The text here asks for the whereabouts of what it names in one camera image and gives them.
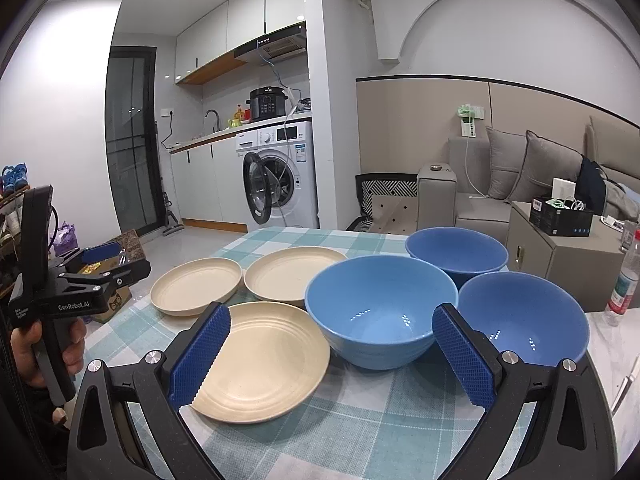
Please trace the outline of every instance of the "black box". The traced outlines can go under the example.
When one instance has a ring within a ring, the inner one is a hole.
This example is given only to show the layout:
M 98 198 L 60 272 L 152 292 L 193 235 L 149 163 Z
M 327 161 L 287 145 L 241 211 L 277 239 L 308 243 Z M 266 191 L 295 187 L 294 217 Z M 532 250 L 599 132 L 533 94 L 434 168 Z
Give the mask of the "black box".
M 591 233 L 593 211 L 558 209 L 546 203 L 548 198 L 535 197 L 531 201 L 529 221 L 549 236 L 587 238 Z

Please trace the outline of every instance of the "beige plate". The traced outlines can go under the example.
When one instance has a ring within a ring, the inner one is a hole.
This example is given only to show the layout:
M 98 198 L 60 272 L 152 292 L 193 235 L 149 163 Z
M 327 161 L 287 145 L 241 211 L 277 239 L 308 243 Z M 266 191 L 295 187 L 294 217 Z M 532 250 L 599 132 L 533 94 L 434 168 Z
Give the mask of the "beige plate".
M 244 284 L 261 300 L 304 306 L 306 286 L 344 254 L 324 247 L 292 247 L 267 254 L 249 266 Z
M 329 345 L 309 314 L 283 303 L 229 307 L 231 332 L 191 404 L 215 420 L 271 420 L 303 402 L 329 365 Z
M 231 298 L 240 283 L 242 269 L 235 261 L 195 260 L 158 279 L 151 289 L 151 303 L 169 316 L 198 316 L 212 301 Z

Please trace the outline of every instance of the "electric pressure cooker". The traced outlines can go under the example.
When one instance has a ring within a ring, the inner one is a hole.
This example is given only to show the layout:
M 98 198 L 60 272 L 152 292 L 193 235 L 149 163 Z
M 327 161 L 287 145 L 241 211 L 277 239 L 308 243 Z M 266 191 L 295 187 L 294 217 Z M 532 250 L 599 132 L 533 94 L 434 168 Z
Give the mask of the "electric pressure cooker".
M 246 102 L 251 107 L 251 120 L 261 121 L 286 115 L 284 101 L 287 99 L 284 90 L 277 86 L 251 90 L 251 98 Z

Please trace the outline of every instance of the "range hood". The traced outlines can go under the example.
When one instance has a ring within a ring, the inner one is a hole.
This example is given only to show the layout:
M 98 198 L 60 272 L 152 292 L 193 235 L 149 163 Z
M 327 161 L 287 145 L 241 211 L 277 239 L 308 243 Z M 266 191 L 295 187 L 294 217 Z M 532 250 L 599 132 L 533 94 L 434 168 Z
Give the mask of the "range hood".
M 251 40 L 234 51 L 234 57 L 252 64 L 284 61 L 306 52 L 306 23 L 277 30 L 257 40 Z

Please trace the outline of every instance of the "upper cabinet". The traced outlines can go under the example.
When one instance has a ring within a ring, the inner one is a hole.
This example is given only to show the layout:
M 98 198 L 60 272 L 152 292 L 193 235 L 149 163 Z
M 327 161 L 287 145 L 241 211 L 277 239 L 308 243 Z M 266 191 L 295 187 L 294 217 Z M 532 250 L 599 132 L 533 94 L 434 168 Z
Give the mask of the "upper cabinet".
M 229 0 L 178 36 L 176 82 L 201 85 L 244 65 L 234 50 L 305 20 L 305 0 Z
M 226 49 L 264 35 L 264 0 L 229 0 L 226 21 Z
M 198 43 L 198 28 L 196 23 L 185 30 L 175 44 L 175 78 L 181 80 L 197 68 L 196 49 Z
M 195 25 L 198 26 L 198 67 L 222 56 L 226 48 L 226 16 L 229 2 L 213 9 Z
M 265 0 L 266 33 L 305 20 L 305 0 Z

